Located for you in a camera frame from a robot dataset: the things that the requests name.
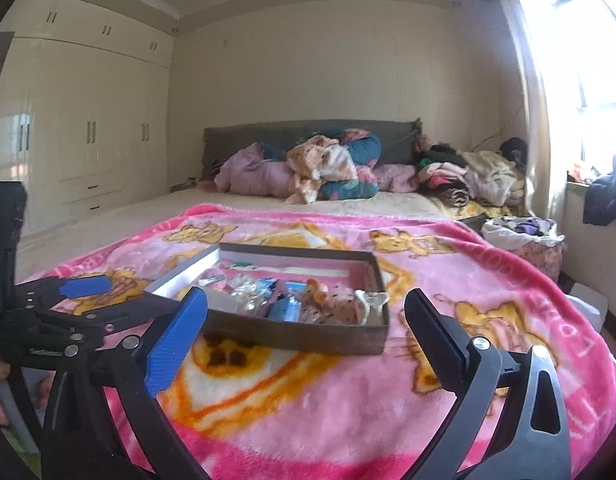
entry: white wardrobe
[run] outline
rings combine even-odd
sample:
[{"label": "white wardrobe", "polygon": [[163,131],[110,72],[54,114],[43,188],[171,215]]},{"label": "white wardrobe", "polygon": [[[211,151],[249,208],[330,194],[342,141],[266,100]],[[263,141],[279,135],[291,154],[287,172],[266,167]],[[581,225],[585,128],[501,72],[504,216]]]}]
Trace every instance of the white wardrobe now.
[{"label": "white wardrobe", "polygon": [[173,38],[79,0],[17,0],[0,77],[0,180],[28,189],[24,234],[167,192]]}]

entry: human hand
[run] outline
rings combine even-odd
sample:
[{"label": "human hand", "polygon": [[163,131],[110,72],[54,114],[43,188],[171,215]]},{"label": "human hand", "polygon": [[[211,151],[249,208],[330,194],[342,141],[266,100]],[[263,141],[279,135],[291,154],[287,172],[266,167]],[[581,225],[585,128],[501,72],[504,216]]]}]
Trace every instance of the human hand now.
[{"label": "human hand", "polygon": [[[0,361],[0,381],[8,378],[10,374],[10,365],[3,361]],[[48,376],[38,385],[38,396],[36,399],[36,408],[44,409],[48,405],[48,395],[50,394],[50,387],[53,384],[54,374],[48,374]],[[0,405],[0,426],[8,426],[8,416]]]}]

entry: cable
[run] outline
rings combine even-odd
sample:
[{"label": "cable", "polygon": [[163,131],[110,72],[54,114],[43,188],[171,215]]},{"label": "cable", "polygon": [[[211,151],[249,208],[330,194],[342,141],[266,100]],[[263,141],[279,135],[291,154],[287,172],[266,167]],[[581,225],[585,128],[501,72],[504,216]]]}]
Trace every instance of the cable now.
[{"label": "cable", "polygon": [[506,128],[508,128],[509,126],[512,125],[512,123],[514,123],[516,121],[516,118],[519,116],[519,112],[521,112],[521,109],[523,108],[523,105],[521,105],[516,113],[514,114],[514,117],[512,119],[510,119],[509,121],[507,121],[507,123],[505,123],[503,126],[501,126],[501,128],[499,129],[499,131],[497,133],[495,133],[494,135],[491,135],[489,137],[487,137],[486,139],[483,139],[480,143],[478,143],[474,148],[472,148],[470,151],[473,152],[474,150],[476,150],[480,145],[482,145],[484,142],[486,142],[486,140],[490,140],[490,139],[494,139],[496,136],[499,136],[501,134],[501,132],[503,132]]}]

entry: cardboard box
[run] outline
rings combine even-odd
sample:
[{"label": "cardboard box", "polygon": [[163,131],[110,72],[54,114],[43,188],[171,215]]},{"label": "cardboard box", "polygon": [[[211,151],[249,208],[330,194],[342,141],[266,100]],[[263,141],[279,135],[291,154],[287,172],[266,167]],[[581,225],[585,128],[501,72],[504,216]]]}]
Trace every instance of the cardboard box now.
[{"label": "cardboard box", "polygon": [[[385,292],[379,266],[371,253],[244,244],[215,244],[155,280],[146,288],[146,292],[176,298],[182,289],[194,285],[201,273],[220,260],[259,267],[300,267],[311,271],[311,275],[306,275],[306,278],[312,276],[319,279],[320,274],[334,271],[339,274],[341,285],[368,292]],[[244,270],[243,274],[248,274],[248,270]],[[269,277],[284,278],[284,275],[274,274]],[[287,279],[296,280],[296,274],[289,272]],[[208,296],[209,309],[202,333],[214,333],[272,348],[346,355],[381,354],[388,336],[388,304],[383,307],[380,315],[377,312],[371,313],[364,326],[279,322],[237,314],[237,300],[230,294],[208,288],[204,290]]]}]

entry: bright window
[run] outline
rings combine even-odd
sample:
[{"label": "bright window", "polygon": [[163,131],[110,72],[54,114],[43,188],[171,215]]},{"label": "bright window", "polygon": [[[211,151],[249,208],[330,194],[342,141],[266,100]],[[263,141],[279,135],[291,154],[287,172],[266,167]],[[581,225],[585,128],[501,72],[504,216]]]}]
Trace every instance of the bright window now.
[{"label": "bright window", "polygon": [[568,126],[568,156],[609,173],[616,154],[616,18],[603,0],[521,3],[550,114],[560,115],[550,123]]}]

